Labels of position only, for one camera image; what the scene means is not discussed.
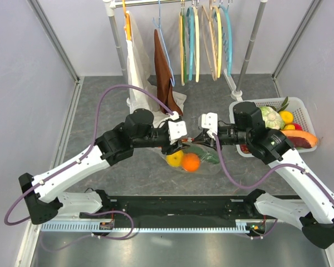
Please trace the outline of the green cucumber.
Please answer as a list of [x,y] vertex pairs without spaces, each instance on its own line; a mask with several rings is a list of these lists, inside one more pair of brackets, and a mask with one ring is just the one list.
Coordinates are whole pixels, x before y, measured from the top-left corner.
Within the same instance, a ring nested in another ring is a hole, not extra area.
[[216,151],[205,146],[190,145],[184,149],[185,153],[195,153],[202,162],[219,164],[219,156]]

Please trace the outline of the clear zip top bag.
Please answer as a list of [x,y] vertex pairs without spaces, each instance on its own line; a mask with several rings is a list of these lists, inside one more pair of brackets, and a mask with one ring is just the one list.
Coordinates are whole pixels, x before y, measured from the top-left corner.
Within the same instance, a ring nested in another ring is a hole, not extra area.
[[193,139],[183,139],[183,148],[172,155],[162,154],[161,147],[151,150],[158,154],[171,168],[181,172],[214,175],[221,169],[218,153],[210,147],[192,143]]

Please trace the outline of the orange fruit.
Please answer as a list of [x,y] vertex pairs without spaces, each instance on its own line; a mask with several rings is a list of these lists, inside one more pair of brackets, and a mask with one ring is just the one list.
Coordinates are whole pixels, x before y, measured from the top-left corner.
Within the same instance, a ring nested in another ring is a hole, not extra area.
[[200,158],[195,153],[187,153],[183,156],[181,167],[187,172],[195,172],[200,167]]

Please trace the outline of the yellow lemon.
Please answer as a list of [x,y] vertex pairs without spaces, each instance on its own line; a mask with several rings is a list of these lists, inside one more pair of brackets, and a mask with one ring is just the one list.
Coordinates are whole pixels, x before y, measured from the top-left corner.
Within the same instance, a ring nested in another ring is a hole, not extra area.
[[171,155],[166,155],[166,162],[168,163],[168,165],[170,165],[171,167],[180,167],[182,160],[184,157],[184,153],[182,150],[175,152]]

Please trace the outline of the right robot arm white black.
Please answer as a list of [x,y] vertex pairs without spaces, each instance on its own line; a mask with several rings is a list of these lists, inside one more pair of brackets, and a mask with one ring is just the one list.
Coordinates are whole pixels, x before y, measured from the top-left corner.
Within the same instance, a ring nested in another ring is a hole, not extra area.
[[[213,148],[226,177],[241,188],[251,190],[244,204],[245,215],[282,220],[302,231],[315,246],[327,249],[334,244],[334,193],[324,185],[301,158],[292,141],[281,131],[267,128],[262,111],[253,102],[233,107],[234,123],[219,126],[216,113],[199,117],[203,130],[194,142]],[[222,158],[222,146],[245,144],[251,154],[271,169],[254,185],[243,186],[233,180]],[[303,205],[279,199],[258,188],[271,173],[277,172],[304,202]]]

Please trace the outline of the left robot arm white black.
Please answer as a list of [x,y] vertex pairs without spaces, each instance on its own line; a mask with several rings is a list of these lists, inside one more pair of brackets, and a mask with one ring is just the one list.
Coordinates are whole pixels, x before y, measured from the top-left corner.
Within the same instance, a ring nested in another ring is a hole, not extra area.
[[159,147],[171,155],[183,147],[186,123],[175,112],[160,127],[153,125],[152,112],[143,108],[96,138],[92,145],[60,166],[40,175],[25,173],[18,178],[32,224],[39,225],[57,215],[88,213],[99,219],[111,212],[110,199],[103,190],[68,193],[66,189],[100,170],[133,156],[137,148]]

